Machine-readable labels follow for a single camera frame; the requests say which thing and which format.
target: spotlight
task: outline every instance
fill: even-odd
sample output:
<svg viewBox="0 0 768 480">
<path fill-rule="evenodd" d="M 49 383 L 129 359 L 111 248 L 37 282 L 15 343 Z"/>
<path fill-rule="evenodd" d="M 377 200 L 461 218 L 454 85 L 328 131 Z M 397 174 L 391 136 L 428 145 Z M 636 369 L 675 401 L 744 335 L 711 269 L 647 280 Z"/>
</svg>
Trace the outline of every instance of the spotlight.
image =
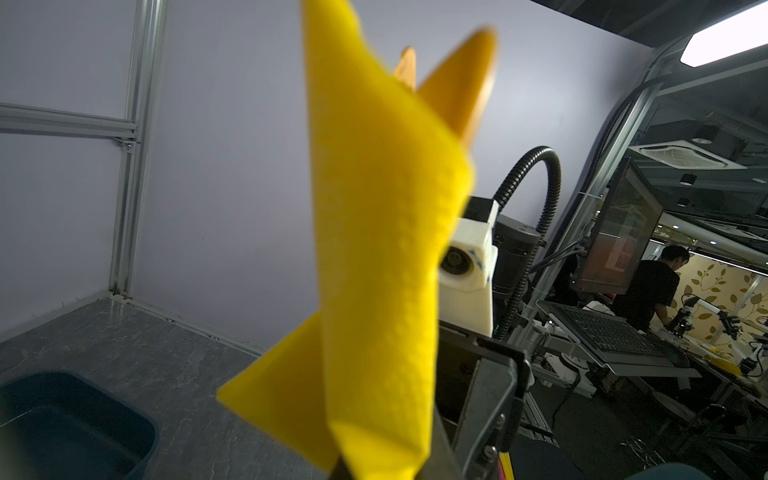
<svg viewBox="0 0 768 480">
<path fill-rule="evenodd" d="M 685 185 L 687 187 L 691 187 L 694 182 L 696 181 L 696 175 L 694 174 L 685 174 L 680 179 L 680 185 Z"/>
<path fill-rule="evenodd" d="M 718 131 L 720 130 L 715 125 L 702 125 L 696 130 L 696 133 L 691 140 L 698 144 L 709 145 L 717 136 Z"/>
</svg>

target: computer screen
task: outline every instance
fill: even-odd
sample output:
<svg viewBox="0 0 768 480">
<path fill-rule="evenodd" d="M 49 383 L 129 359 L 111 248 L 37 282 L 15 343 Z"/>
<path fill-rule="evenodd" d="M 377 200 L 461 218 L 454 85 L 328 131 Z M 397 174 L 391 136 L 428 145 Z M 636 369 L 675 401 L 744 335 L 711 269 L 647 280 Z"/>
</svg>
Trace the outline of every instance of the computer screen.
<svg viewBox="0 0 768 480">
<path fill-rule="evenodd" d="M 663 212 L 664 206 L 643 174 L 625 158 L 592 228 L 589 254 L 576 272 L 574 288 L 626 293 Z"/>
</svg>

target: plastic container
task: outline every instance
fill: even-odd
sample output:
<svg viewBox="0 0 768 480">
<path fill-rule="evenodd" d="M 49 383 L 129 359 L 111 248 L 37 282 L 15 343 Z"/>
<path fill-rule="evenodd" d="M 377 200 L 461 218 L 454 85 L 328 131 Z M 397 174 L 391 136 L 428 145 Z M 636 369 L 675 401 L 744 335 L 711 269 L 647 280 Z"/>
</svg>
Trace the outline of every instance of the plastic container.
<svg viewBox="0 0 768 480">
<path fill-rule="evenodd" d="M 0 478 L 137 480 L 156 447 L 149 418 L 73 373 L 0 386 Z"/>
</svg>

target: yellow object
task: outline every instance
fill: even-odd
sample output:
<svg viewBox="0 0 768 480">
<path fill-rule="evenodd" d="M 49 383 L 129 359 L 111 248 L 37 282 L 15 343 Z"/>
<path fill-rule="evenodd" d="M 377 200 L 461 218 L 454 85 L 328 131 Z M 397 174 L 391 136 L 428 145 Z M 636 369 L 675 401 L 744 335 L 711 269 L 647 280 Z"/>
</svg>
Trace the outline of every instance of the yellow object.
<svg viewBox="0 0 768 480">
<path fill-rule="evenodd" d="M 400 62 L 392 76 L 411 90 L 416 89 L 416 50 L 408 47 L 402 51 Z"/>
<path fill-rule="evenodd" d="M 341 453 L 359 480 L 410 480 L 429 455 L 437 266 L 472 190 L 464 147 L 495 36 L 457 51 L 481 72 L 440 67 L 422 100 L 368 52 L 346 2 L 302 5 L 320 307 L 218 399 L 326 471 Z"/>
<path fill-rule="evenodd" d="M 469 148 L 491 96 L 496 68 L 496 33 L 479 29 L 438 66 L 418 89 L 434 111 Z"/>
<path fill-rule="evenodd" d="M 509 454 L 502 452 L 498 455 L 498 458 L 502 461 L 502 469 L 507 480 L 515 480 L 515 475 L 512 474 L 512 462 L 509 459 Z"/>
<path fill-rule="evenodd" d="M 711 356 L 704 357 L 709 363 L 716 366 L 718 369 L 723 370 L 725 373 L 730 373 L 731 375 L 735 376 L 741 376 L 741 370 L 739 370 L 739 367 L 732 364 L 731 362 L 723 359 L 716 359 Z"/>
</svg>

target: ceiling light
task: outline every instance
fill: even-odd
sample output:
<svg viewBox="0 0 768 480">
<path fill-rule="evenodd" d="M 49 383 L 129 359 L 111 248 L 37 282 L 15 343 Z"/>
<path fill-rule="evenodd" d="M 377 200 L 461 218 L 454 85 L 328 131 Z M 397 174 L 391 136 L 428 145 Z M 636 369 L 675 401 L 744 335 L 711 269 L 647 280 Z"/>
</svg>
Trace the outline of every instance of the ceiling light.
<svg viewBox="0 0 768 480">
<path fill-rule="evenodd" d="M 768 44 L 768 2 L 726 18 L 691 37 L 680 61 L 698 67 Z"/>
<path fill-rule="evenodd" d="M 720 129 L 716 125 L 702 125 L 696 130 L 691 141 L 702 145 L 710 145 L 719 131 Z"/>
<path fill-rule="evenodd" d="M 696 181 L 696 175 L 685 174 L 680 179 L 680 185 L 686 185 L 687 187 L 690 187 L 694 184 L 695 181 Z"/>
</svg>

